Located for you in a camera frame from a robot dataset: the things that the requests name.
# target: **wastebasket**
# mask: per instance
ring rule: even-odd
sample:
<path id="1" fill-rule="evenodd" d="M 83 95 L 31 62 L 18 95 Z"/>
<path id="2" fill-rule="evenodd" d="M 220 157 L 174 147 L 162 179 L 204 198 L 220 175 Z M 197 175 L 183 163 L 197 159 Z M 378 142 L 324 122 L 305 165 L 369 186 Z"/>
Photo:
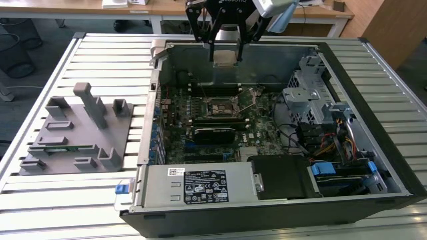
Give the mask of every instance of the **wastebasket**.
<path id="1" fill-rule="evenodd" d="M 9 34 L 18 36 L 22 47 L 26 50 L 35 49 L 42 45 L 34 23 L 30 19 L 9 18 L 7 21 L 0 21 Z"/>
<path id="2" fill-rule="evenodd" d="M 13 79 L 26 77 L 35 70 L 17 35 L 0 34 L 0 69 Z"/>

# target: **gray carpet floor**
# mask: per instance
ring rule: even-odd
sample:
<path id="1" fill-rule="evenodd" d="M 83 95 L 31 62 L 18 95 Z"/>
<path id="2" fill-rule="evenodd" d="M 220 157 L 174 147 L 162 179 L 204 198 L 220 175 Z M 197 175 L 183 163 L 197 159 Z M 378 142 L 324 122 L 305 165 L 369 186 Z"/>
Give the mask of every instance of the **gray carpet floor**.
<path id="1" fill-rule="evenodd" d="M 43 87 L 74 33 L 115 33 L 113 30 L 113 20 L 66 20 L 65 28 L 58 28 L 54 20 L 51 19 L 34 19 L 33 22 L 43 42 L 42 47 L 29 51 L 29 56 L 34 62 L 37 70 L 30 76 L 22 79 L 10 79 L 2 72 L 0 72 L 0 82 L 6 87 Z M 5 31 L 0 27 L 0 34 L 2 33 L 5 33 Z M 143 21 L 130 21 L 123 33 L 151 34 L 151 29 L 145 26 Z M 416 53 L 408 58 L 402 66 L 398 68 L 397 74 L 425 104 L 427 92 L 424 91 L 424 85 L 427 85 L 427 42 L 422 42 L 418 45 L 414 52 Z M 0 101 L 0 140 L 9 141 L 11 141 L 15 136 L 41 90 L 35 88 L 11 88 L 10 91 L 14 94 L 14 101 Z M 3 155 L 6 149 L 7 145 L 0 144 L 0 156 Z"/>

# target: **warning label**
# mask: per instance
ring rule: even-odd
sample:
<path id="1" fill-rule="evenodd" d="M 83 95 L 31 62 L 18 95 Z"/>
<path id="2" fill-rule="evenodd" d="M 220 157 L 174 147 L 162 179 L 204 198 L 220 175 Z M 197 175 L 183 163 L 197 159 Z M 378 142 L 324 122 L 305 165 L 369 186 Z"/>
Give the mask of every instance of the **warning label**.
<path id="1" fill-rule="evenodd" d="M 225 170 L 183 173 L 185 204 L 228 203 L 228 194 Z"/>

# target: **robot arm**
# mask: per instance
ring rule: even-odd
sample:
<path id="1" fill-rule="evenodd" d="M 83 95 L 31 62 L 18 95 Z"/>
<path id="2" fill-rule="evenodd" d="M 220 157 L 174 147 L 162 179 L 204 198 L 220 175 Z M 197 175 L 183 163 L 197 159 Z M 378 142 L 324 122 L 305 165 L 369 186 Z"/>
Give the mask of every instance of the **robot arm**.
<path id="1" fill-rule="evenodd" d="M 214 39 L 221 26 L 238 27 L 236 60 L 241 62 L 244 45 L 260 40 L 272 17 L 281 14 L 294 3 L 297 4 L 298 0 L 186 0 L 185 13 L 194 40 L 209 45 L 209 61 L 213 62 Z M 198 26 L 202 9 L 212 19 L 206 29 Z M 248 30 L 246 19 L 254 10 L 260 16 Z"/>

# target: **wooden desk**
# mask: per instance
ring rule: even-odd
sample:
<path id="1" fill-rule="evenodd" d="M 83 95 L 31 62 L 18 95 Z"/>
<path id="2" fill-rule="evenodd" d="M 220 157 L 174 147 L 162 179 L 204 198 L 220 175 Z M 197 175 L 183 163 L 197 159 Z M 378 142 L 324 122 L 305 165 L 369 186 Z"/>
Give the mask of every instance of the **wooden desk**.
<path id="1" fill-rule="evenodd" d="M 325 0 L 325 5 L 330 6 L 332 1 Z M 348 20 L 354 16 L 353 13 L 349 10 L 345 12 L 328 10 L 320 6 L 304 8 L 304 10 L 302 8 L 296 9 L 290 23 L 332 25 L 326 36 L 338 38 Z M 155 16 L 157 21 L 185 21 L 185 0 L 153 0 L 150 14 Z"/>
<path id="2" fill-rule="evenodd" d="M 293 24 L 332 25 L 328 37 L 338 37 L 353 14 L 318 6 L 294 11 Z M 102 9 L 102 0 L 0 0 L 0 18 L 149 20 L 153 34 L 161 34 L 161 21 L 186 21 L 185 0 L 150 0 L 147 5 Z"/>

